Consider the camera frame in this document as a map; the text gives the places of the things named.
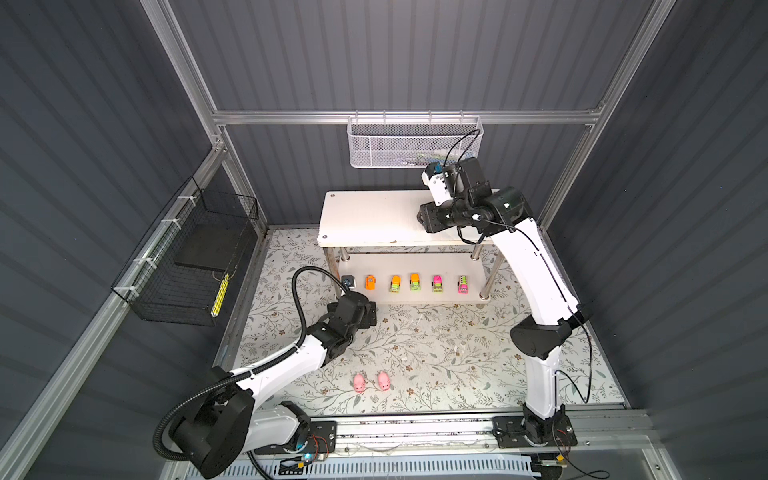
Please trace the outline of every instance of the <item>corrugated metal wall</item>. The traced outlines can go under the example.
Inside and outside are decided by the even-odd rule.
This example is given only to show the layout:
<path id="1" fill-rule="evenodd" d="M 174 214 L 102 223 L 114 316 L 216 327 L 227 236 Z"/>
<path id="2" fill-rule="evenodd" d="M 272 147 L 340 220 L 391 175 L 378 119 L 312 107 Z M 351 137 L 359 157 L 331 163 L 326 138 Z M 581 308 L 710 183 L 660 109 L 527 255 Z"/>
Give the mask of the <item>corrugated metal wall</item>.
<path id="1" fill-rule="evenodd" d="M 687 478 L 768 451 L 768 2 L 679 0 L 551 227 Z"/>
<path id="2" fill-rule="evenodd" d="M 220 110 L 595 107 L 650 2 L 187 2 Z"/>
<path id="3" fill-rule="evenodd" d="M 547 110 L 598 105 L 649 0 L 171 2 L 220 110 Z M 423 188 L 356 170 L 336 126 L 231 126 L 271 224 L 317 223 L 328 190 Z M 485 126 L 498 185 L 539 211 L 581 126 Z"/>
<path id="4" fill-rule="evenodd" d="M 425 188 L 417 169 L 352 168 L 341 125 L 227 130 L 271 224 L 319 223 L 329 190 Z M 583 131 L 581 125 L 489 125 L 481 146 L 485 176 L 496 187 L 520 188 L 539 212 Z"/>
<path id="5" fill-rule="evenodd" d="M 0 139 L 1 445 L 210 143 L 137 2 L 0 2 Z M 28 478 L 154 477 L 217 335 L 129 317 Z"/>

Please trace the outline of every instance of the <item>wire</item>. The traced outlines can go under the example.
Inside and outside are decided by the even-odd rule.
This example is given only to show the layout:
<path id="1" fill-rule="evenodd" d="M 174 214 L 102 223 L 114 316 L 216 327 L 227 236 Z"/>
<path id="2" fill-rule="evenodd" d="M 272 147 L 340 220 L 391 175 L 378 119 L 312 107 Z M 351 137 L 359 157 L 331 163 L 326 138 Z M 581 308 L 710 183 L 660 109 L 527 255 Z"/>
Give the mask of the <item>wire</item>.
<path id="1" fill-rule="evenodd" d="M 456 141 L 456 143 L 453 144 L 453 147 L 449 148 L 448 153 L 445 154 L 445 160 L 442 162 L 442 167 L 443 168 L 445 168 L 445 166 L 448 164 L 448 157 L 451 154 L 451 152 L 453 151 L 453 149 L 456 148 L 456 145 L 460 144 L 462 142 L 462 140 L 464 140 L 465 138 L 467 138 L 469 135 L 472 135 L 472 134 L 475 134 L 475 138 L 472 138 L 472 142 L 470 142 L 469 146 L 467 146 L 467 150 L 469 150 L 469 147 L 471 147 L 472 144 L 475 143 L 475 140 L 477 140 L 478 135 L 480 135 L 480 129 L 476 128 L 475 130 L 473 130 L 473 131 L 469 132 L 468 134 L 464 135 L 463 137 L 459 138 Z M 464 156 L 465 153 L 467 153 L 467 150 L 464 150 L 464 153 L 462 153 L 462 157 Z"/>
<path id="2" fill-rule="evenodd" d="M 325 439 L 325 437 L 317 437 L 320 440 L 323 440 L 323 443 L 326 444 L 326 454 L 331 453 L 331 448 L 328 446 L 328 441 Z"/>
<path id="3" fill-rule="evenodd" d="M 563 458 L 565 458 L 565 461 L 568 462 L 568 464 L 571 467 L 576 468 L 579 472 L 581 472 L 581 475 L 579 475 L 577 477 L 568 478 L 568 480 L 577 480 L 577 478 L 584 478 L 584 477 L 596 478 L 597 480 L 606 480 L 607 478 L 611 477 L 611 473 L 608 470 L 593 470 L 591 472 L 585 472 L 581 468 L 579 468 L 576 465 L 574 465 L 574 463 L 568 457 L 568 454 L 571 453 L 571 451 L 568 450 L 568 452 L 563 452 L 562 450 L 560 450 L 560 445 L 558 445 L 558 440 L 560 440 L 560 438 L 554 434 L 554 422 L 552 422 L 552 438 L 554 439 L 554 446 L 558 447 L 558 452 L 560 452 L 560 455 L 562 455 Z M 562 440 L 560 440 L 560 442 L 565 447 L 565 442 L 563 442 Z M 604 473 L 605 475 L 601 475 L 601 476 L 597 477 L 597 476 L 595 476 L 595 473 Z"/>
<path id="4" fill-rule="evenodd" d="M 581 325 L 581 328 L 584 329 L 584 334 L 587 336 L 587 344 L 589 345 L 589 380 L 587 384 L 587 397 L 585 398 L 581 394 L 581 390 L 578 388 L 578 386 L 576 385 L 576 382 L 574 382 L 574 380 L 571 378 L 570 375 L 568 375 L 566 372 L 563 372 L 562 370 L 555 370 L 554 372 L 562 373 L 563 375 L 565 375 L 566 378 L 571 380 L 571 384 L 574 386 L 574 388 L 576 389 L 576 392 L 581 397 L 581 401 L 584 403 L 589 403 L 589 397 L 592 395 L 592 359 L 594 356 L 593 350 L 592 350 L 592 339 L 589 336 L 587 327 L 584 326 L 584 322 L 582 322 L 577 316 L 575 317 L 575 319 L 579 322 L 579 325 Z"/>
<path id="5" fill-rule="evenodd" d="M 510 227 L 509 225 L 505 225 L 503 223 L 494 222 L 490 220 L 486 220 L 488 223 L 493 223 L 494 225 L 501 225 L 502 227 L 507 227 L 507 229 L 514 233 L 515 231 L 520 232 L 525 236 L 525 238 L 528 239 L 529 242 L 531 242 L 531 245 L 536 249 L 536 251 L 539 251 L 538 247 L 536 246 L 536 243 L 531 240 L 531 238 L 522 230 L 514 227 Z M 544 262 L 544 265 L 547 267 L 547 270 L 549 271 L 549 276 L 552 277 L 552 281 L 554 281 L 554 285 L 558 288 L 558 291 L 560 292 L 560 296 L 565 300 L 565 295 L 563 294 L 563 290 L 560 288 L 560 284 L 558 283 L 557 279 L 554 278 L 554 273 L 552 273 L 552 269 L 549 268 L 549 264 L 546 260 L 544 260 L 544 257 L 541 257 L 541 261 Z M 570 307 L 568 307 L 568 311 L 571 312 L 571 315 L 573 315 L 573 311 Z M 581 397 L 581 401 L 584 403 L 589 403 L 589 397 L 592 395 L 592 364 L 593 364 L 593 358 L 594 358 L 594 351 L 592 349 L 592 339 L 589 336 L 589 332 L 587 331 L 587 327 L 584 326 L 584 322 L 582 322 L 577 316 L 575 317 L 576 320 L 579 322 L 579 325 L 581 325 L 581 328 L 584 329 L 584 334 L 587 336 L 587 344 L 589 345 L 589 380 L 587 384 L 587 396 L 586 398 L 581 394 L 581 390 L 579 390 L 578 386 L 576 385 L 576 382 L 566 373 L 562 370 L 555 370 L 554 372 L 560 372 L 563 375 L 565 375 L 569 380 L 571 380 L 571 384 L 573 384 L 574 388 L 576 389 L 576 392 L 578 392 L 578 395 Z"/>
<path id="6" fill-rule="evenodd" d="M 253 450 L 249 450 L 248 452 L 246 452 L 246 455 L 248 455 L 250 464 L 253 465 L 256 471 L 259 472 L 259 475 L 261 475 L 264 478 L 264 480 L 274 480 L 274 478 L 272 478 L 270 474 L 266 473 L 266 470 L 264 470 L 264 468 L 261 465 L 259 465 L 259 462 L 256 461 L 256 456 L 254 455 Z"/>
<path id="7" fill-rule="evenodd" d="M 335 275 L 333 275 L 328 270 L 325 270 L 323 268 L 320 268 L 319 266 L 314 265 L 307 265 L 302 266 L 299 268 L 294 274 L 293 278 L 290 281 L 290 291 L 293 294 L 293 302 L 296 304 L 296 311 L 299 313 L 299 321 L 301 322 L 301 334 L 299 335 L 299 339 L 296 341 L 296 348 L 299 349 L 304 344 L 304 339 L 306 338 L 306 318 L 304 318 L 304 310 L 301 308 L 301 302 L 299 301 L 299 292 L 296 288 L 296 282 L 299 279 L 299 275 L 302 272 L 306 272 L 307 270 L 315 270 L 316 272 L 321 272 L 325 275 L 327 275 L 331 280 L 333 280 L 336 285 L 340 286 L 342 290 L 344 290 L 344 293 L 349 293 L 349 287 L 342 283 L 341 280 L 337 279 Z"/>
<path id="8" fill-rule="evenodd" d="M 555 372 L 555 373 L 562 373 L 563 375 L 565 375 L 565 377 L 566 377 L 567 379 L 571 380 L 571 384 L 572 384 L 572 385 L 574 386 L 574 388 L 576 389 L 576 393 L 578 393 L 578 395 L 581 397 L 581 401 L 582 401 L 582 402 L 584 402 L 584 403 L 589 403 L 589 388 L 587 389 L 587 397 L 585 398 L 585 397 L 584 397 L 584 396 L 581 394 L 581 390 L 579 390 L 579 388 L 578 388 L 578 385 L 576 385 L 576 382 L 574 382 L 574 380 L 571 378 L 571 376 L 570 376 L 570 375 L 568 375 L 566 372 L 563 372 L 562 370 L 555 370 L 554 372 Z"/>
<path id="9" fill-rule="evenodd" d="M 316 436 L 312 435 L 312 438 L 315 439 L 315 455 L 312 457 L 312 462 L 314 462 L 315 460 L 317 460 L 317 454 L 320 453 L 320 444 L 317 442 Z"/>
<path id="10" fill-rule="evenodd" d="M 181 411 L 184 407 L 192 403 L 193 401 L 199 399 L 202 396 L 207 396 L 211 392 L 216 392 L 217 390 L 221 390 L 226 386 L 232 385 L 233 383 L 237 383 L 240 380 L 245 380 L 247 378 L 250 378 L 252 375 L 259 374 L 263 372 L 264 370 L 270 369 L 274 367 L 275 365 L 279 364 L 283 360 L 287 359 L 294 353 L 299 351 L 299 348 L 304 343 L 304 339 L 306 338 L 306 318 L 304 317 L 304 311 L 301 308 L 301 303 L 299 302 L 299 294 L 296 289 L 296 281 L 299 278 L 299 275 L 302 272 L 306 272 L 307 270 L 315 270 L 317 272 L 321 272 L 325 275 L 327 275 L 331 280 L 336 282 L 337 285 L 339 285 L 342 290 L 344 290 L 344 293 L 349 293 L 349 287 L 347 285 L 344 285 L 341 280 L 336 278 L 331 272 L 328 270 L 324 270 L 320 268 L 319 266 L 302 266 L 299 268 L 294 274 L 293 278 L 291 279 L 291 292 L 293 293 L 293 302 L 296 304 L 296 311 L 299 313 L 299 321 L 301 322 L 301 334 L 299 335 L 299 339 L 296 341 L 296 344 L 293 346 L 292 349 L 287 350 L 282 355 L 271 359 L 269 362 L 265 362 L 259 366 L 256 366 L 250 370 L 247 370 L 246 372 L 243 372 L 239 375 L 227 377 L 225 379 L 222 379 L 213 385 L 207 386 L 204 389 L 200 390 L 199 392 L 192 395 L 190 398 L 184 400 L 183 402 L 179 403 L 175 407 L 173 407 L 171 410 L 168 411 L 168 413 L 163 416 L 163 418 L 159 421 L 157 424 L 157 427 L 155 427 L 154 433 L 152 434 L 152 447 L 154 448 L 154 451 L 157 452 L 157 454 L 166 460 L 171 460 L 174 462 L 185 462 L 188 461 L 189 458 L 181 452 L 174 452 L 173 450 L 170 450 L 168 447 L 166 447 L 163 444 L 163 432 L 165 432 L 165 429 L 170 424 L 170 421 L 174 419 L 174 417 L 178 414 L 179 411 Z"/>
<path id="11" fill-rule="evenodd" d="M 563 432 L 563 431 L 562 431 L 562 430 L 560 430 L 560 429 L 558 429 L 558 432 L 560 432 L 560 433 L 562 433 L 563 435 L 565 435 L 565 438 L 566 438 L 566 439 L 568 438 L 568 433 L 565 433 L 565 432 Z M 566 455 L 570 455 L 570 454 L 571 454 L 571 446 L 570 446 L 570 445 L 565 445 L 565 444 L 563 444 L 563 446 L 567 446 L 567 447 L 568 447 L 568 451 L 567 451 L 565 454 L 566 454 Z"/>
<path id="12" fill-rule="evenodd" d="M 477 245 L 478 243 L 482 243 L 483 240 L 485 240 L 485 233 L 482 233 L 480 237 L 478 238 L 478 241 L 473 242 L 470 240 L 465 240 L 462 236 L 462 228 L 459 225 L 456 225 L 456 232 L 458 233 L 458 238 L 461 239 L 462 242 L 466 243 L 467 245 Z"/>

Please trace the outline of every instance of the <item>yellow toy car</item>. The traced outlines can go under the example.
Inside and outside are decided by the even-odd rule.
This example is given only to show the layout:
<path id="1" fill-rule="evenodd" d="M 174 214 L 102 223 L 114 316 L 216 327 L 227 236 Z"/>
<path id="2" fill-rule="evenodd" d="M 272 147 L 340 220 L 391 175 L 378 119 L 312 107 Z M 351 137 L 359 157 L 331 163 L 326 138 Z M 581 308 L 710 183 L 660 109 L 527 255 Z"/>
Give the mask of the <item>yellow toy car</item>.
<path id="1" fill-rule="evenodd" d="M 389 291 L 392 293 L 400 292 L 400 275 L 392 277 L 392 283 L 389 285 Z"/>

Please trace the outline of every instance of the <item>white wire basket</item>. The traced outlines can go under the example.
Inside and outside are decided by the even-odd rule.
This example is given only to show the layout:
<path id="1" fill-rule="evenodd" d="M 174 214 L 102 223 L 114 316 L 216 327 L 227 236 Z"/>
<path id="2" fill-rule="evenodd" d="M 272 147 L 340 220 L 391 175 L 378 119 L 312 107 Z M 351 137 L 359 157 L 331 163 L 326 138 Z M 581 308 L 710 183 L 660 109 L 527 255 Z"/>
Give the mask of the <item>white wire basket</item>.
<path id="1" fill-rule="evenodd" d="M 477 138 L 470 134 L 478 130 Z M 378 123 L 350 117 L 346 133 L 349 137 L 349 163 L 354 168 L 424 168 L 433 161 L 444 161 L 456 141 L 467 134 L 451 151 L 448 163 L 477 157 L 482 141 L 480 117 L 457 121 L 391 121 L 383 117 Z"/>

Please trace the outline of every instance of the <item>floral floor mat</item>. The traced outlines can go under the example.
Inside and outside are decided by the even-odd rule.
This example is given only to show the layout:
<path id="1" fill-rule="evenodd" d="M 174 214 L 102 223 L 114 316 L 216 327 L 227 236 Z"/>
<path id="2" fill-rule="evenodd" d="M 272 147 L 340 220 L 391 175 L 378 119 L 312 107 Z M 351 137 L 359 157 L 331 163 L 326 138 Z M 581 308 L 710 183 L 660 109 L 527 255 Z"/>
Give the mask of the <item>floral floor mat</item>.
<path id="1" fill-rule="evenodd" d="M 235 366 L 247 365 L 283 348 L 296 338 L 299 317 L 290 281 L 304 265 L 326 268 L 317 229 L 275 230 L 243 332 Z M 350 253 L 360 252 L 350 249 Z M 467 247 L 393 247 L 391 252 L 467 251 Z M 488 272 L 498 251 L 483 250 Z M 316 272 L 300 278 L 299 295 L 308 324 L 334 300 L 328 279 Z M 346 352 L 311 372 L 264 403 L 271 408 L 291 400 L 310 415 L 493 409 L 525 400 L 525 359 L 509 339 L 509 330 L 530 313 L 510 266 L 498 272 L 491 301 L 477 305 L 380 305 L 379 324 L 359 330 Z M 589 348 L 583 330 L 563 345 L 561 368 L 587 392 Z M 623 402 L 616 382 L 594 348 L 590 403 Z M 379 372 L 391 388 L 379 389 Z M 353 377 L 362 373 L 366 390 L 355 392 Z M 575 388 L 559 382 L 566 404 L 580 404 Z"/>

